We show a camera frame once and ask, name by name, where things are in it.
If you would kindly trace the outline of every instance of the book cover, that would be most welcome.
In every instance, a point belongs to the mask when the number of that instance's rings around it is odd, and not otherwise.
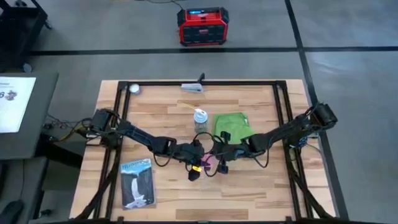
[[[0,77],[0,133],[16,133],[36,78]]]
[[[121,164],[123,209],[141,208],[156,203],[150,159]]]

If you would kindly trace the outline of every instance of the green cloth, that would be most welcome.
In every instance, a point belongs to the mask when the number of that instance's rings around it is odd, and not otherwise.
[[[231,134],[230,144],[240,144],[241,139],[254,134],[248,117],[243,113],[216,114],[213,118],[213,134],[220,136],[222,131]]]

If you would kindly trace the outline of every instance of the red portable generator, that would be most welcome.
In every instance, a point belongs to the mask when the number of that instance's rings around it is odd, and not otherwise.
[[[228,11],[223,7],[180,10],[180,42],[184,46],[221,45],[226,41],[228,22]]]

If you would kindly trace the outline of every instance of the display screen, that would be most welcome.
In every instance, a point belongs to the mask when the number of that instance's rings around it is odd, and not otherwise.
[[[204,12],[204,10],[197,10],[197,11],[189,11],[188,13],[189,14],[201,14],[203,12]]]

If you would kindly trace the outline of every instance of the gray floor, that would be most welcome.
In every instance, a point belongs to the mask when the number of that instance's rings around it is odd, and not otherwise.
[[[36,50],[180,48],[173,4],[125,0],[39,0],[54,30],[44,30]],[[183,7],[224,6],[230,11],[222,47],[295,46],[283,0],[189,0]],[[308,47],[398,45],[394,0],[292,0]],[[341,188],[352,220],[397,223],[398,52],[307,54],[317,95],[340,122],[328,132]],[[296,53],[147,54],[32,57],[36,72],[59,72],[51,113],[62,119],[90,116],[103,79],[301,78]],[[76,139],[73,149],[79,148]],[[76,174],[69,172],[69,183]],[[48,188],[58,182],[49,175]],[[73,184],[51,191],[44,203],[68,216]],[[54,203],[54,198],[65,203]]]

